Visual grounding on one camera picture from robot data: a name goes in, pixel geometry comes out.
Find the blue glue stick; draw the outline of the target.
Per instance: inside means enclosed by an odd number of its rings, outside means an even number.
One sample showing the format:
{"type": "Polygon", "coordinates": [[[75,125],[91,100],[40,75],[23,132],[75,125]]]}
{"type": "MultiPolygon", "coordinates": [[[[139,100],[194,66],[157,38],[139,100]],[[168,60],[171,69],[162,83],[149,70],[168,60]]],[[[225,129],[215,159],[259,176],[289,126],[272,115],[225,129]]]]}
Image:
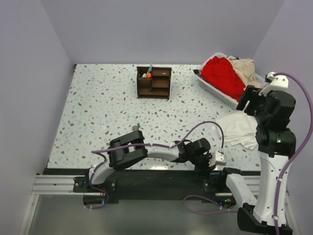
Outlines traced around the blue glue stick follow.
{"type": "Polygon", "coordinates": [[[137,125],[134,125],[134,126],[132,127],[132,130],[133,130],[133,131],[137,131],[137,130],[139,130],[139,127],[138,127],[137,125]]]}

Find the white folded towel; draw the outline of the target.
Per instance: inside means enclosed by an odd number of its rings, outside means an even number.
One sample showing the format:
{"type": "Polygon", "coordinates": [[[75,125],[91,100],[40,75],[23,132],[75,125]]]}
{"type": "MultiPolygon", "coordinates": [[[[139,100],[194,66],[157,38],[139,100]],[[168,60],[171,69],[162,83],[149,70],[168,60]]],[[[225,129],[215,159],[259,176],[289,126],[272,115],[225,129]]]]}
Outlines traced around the white folded towel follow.
{"type": "Polygon", "coordinates": [[[241,144],[243,147],[253,150],[257,145],[255,117],[248,116],[242,111],[235,111],[225,117],[216,120],[224,132],[224,142],[231,145],[241,144]]]}

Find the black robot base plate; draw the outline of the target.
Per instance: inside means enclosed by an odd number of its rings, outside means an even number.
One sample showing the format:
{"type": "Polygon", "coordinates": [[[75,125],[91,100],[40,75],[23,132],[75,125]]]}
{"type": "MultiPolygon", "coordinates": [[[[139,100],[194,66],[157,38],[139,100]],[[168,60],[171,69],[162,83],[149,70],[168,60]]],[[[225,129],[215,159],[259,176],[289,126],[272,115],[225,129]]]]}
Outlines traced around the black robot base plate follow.
{"type": "Polygon", "coordinates": [[[120,200],[178,201],[189,195],[209,198],[222,206],[235,204],[232,193],[220,179],[221,171],[213,171],[209,177],[204,177],[191,170],[123,170],[111,174],[95,189],[89,185],[86,169],[46,168],[43,174],[67,176],[67,191],[82,194],[85,206],[104,204],[104,190],[111,204],[120,200]]]}

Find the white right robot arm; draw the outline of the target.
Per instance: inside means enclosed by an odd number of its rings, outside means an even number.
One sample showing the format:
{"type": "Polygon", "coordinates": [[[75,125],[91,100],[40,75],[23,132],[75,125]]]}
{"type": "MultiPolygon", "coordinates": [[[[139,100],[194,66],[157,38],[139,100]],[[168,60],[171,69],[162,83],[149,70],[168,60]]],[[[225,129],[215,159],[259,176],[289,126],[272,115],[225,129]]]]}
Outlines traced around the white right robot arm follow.
{"type": "Polygon", "coordinates": [[[287,127],[295,99],[285,91],[263,95],[260,88],[247,86],[237,110],[255,117],[261,175],[258,197],[244,183],[238,169],[228,168],[218,180],[223,192],[232,192],[238,205],[237,223],[242,231],[263,235],[291,235],[285,216],[287,172],[283,168],[295,153],[296,137],[287,127]]]}

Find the red cloth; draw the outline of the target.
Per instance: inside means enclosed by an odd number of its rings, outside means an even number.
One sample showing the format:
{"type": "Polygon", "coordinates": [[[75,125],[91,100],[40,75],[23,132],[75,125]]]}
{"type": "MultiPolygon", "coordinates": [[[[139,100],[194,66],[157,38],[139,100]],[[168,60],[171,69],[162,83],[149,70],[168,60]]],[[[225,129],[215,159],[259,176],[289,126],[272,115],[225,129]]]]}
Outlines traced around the red cloth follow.
{"type": "Polygon", "coordinates": [[[210,59],[201,70],[201,77],[219,91],[239,102],[246,86],[227,58],[210,59]]]}

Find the aluminium rail frame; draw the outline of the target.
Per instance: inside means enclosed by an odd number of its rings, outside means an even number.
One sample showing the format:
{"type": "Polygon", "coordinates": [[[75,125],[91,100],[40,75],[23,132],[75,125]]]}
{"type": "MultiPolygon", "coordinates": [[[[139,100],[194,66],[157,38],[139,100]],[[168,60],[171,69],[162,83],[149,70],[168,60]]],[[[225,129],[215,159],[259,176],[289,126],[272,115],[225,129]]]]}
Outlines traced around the aluminium rail frame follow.
{"type": "Polygon", "coordinates": [[[73,194],[73,192],[68,192],[67,191],[68,189],[69,189],[69,178],[67,176],[51,177],[51,176],[45,176],[43,173],[37,174],[35,178],[35,182],[33,184],[30,202],[29,202],[25,217],[22,222],[20,234],[26,235],[29,233],[30,226],[31,226],[34,214],[35,214],[35,209],[36,209],[40,195],[73,194]]]}

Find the beige cloth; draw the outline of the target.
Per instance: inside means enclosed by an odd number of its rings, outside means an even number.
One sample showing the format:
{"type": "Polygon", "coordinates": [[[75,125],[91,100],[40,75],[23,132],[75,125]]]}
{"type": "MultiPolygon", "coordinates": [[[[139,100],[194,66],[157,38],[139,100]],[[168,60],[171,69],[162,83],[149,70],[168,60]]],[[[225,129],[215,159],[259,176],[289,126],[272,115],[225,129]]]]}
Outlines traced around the beige cloth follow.
{"type": "Polygon", "coordinates": [[[234,56],[228,56],[227,59],[245,86],[252,85],[256,88],[262,88],[262,84],[257,81],[255,75],[254,60],[250,58],[238,59],[234,56]]]}

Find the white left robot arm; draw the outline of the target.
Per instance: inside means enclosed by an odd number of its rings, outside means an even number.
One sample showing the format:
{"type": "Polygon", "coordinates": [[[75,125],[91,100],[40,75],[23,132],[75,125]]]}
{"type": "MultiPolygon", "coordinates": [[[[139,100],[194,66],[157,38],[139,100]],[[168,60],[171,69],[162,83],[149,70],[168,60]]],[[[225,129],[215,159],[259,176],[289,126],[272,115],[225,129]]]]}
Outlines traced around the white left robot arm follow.
{"type": "Polygon", "coordinates": [[[96,192],[113,172],[125,170],[145,158],[161,159],[172,163],[190,162],[195,170],[207,174],[216,167],[215,154],[210,152],[207,139],[196,141],[182,139],[170,145],[148,142],[142,131],[133,131],[110,142],[108,149],[94,150],[104,161],[89,170],[84,186],[96,192]]]}

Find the brown wooden desk organizer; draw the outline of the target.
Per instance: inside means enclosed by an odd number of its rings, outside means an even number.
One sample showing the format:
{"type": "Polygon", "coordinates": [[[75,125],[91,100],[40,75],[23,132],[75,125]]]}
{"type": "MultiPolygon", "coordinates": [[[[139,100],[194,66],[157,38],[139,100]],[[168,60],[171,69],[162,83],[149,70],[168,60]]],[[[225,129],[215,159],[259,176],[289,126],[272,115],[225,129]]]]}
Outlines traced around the brown wooden desk organizer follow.
{"type": "Polygon", "coordinates": [[[152,67],[151,78],[141,78],[147,74],[149,66],[137,66],[136,86],[138,98],[159,98],[169,100],[171,91],[171,67],[152,67]]]}

